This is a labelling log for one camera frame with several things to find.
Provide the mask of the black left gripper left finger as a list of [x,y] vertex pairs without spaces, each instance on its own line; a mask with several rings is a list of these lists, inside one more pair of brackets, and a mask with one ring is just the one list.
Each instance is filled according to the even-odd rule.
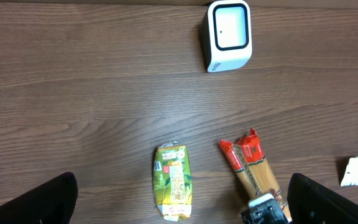
[[0,223],[69,223],[77,197],[74,173],[63,173],[1,205]]

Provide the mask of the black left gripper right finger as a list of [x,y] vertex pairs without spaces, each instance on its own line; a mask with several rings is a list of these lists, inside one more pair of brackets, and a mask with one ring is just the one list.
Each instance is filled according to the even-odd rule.
[[301,173],[291,177],[288,206],[299,224],[358,224],[358,204]]

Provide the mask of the orange spaghetti packet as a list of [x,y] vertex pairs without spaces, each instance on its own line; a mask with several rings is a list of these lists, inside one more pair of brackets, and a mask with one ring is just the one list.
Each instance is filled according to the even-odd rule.
[[219,145],[249,198],[256,199],[263,193],[272,194],[285,218],[291,222],[288,202],[282,195],[256,131],[250,129],[250,134],[240,138],[237,142],[222,139],[219,141]]

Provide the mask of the green juice carton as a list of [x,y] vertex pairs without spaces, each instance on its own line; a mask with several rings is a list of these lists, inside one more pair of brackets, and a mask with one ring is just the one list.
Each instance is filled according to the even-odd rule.
[[170,141],[156,147],[152,180],[155,202],[163,218],[171,222],[188,219],[193,184],[186,145]]

